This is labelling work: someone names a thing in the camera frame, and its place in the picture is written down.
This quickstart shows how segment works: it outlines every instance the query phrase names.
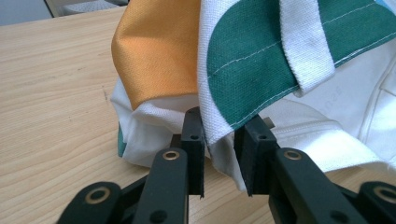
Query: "black metal bracket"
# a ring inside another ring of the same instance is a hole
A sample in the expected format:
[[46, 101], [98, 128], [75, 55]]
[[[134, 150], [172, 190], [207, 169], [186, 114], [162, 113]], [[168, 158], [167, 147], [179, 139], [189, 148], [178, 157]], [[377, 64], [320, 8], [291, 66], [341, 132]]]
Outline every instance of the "black metal bracket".
[[[199, 108], [155, 156], [150, 173], [125, 189], [99, 182], [80, 191], [58, 223], [188, 223], [189, 195], [204, 197], [205, 135]], [[247, 194], [269, 195], [276, 223], [396, 223], [396, 187], [334, 185], [304, 152], [281, 148], [259, 116], [235, 132]]]

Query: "orange fabric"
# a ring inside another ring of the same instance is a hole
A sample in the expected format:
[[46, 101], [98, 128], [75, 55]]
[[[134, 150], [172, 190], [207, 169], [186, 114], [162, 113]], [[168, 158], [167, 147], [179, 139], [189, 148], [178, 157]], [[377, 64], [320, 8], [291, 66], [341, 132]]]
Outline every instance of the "orange fabric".
[[159, 97], [197, 93], [200, 1], [133, 0], [112, 42], [133, 109]]

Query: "white fabric strap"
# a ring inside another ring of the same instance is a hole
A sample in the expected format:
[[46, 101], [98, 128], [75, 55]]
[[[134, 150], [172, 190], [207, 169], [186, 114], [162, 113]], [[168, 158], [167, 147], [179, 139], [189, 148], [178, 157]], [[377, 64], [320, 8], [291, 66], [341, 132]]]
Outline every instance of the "white fabric strap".
[[334, 73], [317, 0], [280, 0], [282, 46], [303, 96]]

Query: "wooden surface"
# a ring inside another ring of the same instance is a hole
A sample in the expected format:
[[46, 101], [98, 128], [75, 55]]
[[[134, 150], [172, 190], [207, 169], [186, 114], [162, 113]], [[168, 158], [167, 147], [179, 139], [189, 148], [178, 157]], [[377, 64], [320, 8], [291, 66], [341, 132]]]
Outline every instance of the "wooden surface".
[[[117, 79], [110, 41], [124, 8], [0, 27], [0, 223], [54, 223], [82, 188], [122, 187], [149, 169], [117, 156]], [[385, 175], [328, 174], [357, 190]], [[271, 223], [266, 196], [249, 198], [207, 161], [205, 198], [190, 198], [191, 223]]]

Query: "green stripe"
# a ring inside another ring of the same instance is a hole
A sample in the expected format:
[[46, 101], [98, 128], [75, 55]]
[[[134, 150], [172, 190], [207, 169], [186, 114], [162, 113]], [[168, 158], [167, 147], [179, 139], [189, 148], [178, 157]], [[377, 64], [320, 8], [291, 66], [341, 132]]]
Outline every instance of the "green stripe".
[[119, 157], [122, 157], [124, 151], [126, 148], [126, 143], [123, 142], [123, 135], [122, 135], [122, 129], [121, 126], [119, 125], [119, 136], [118, 136], [118, 152], [119, 152]]

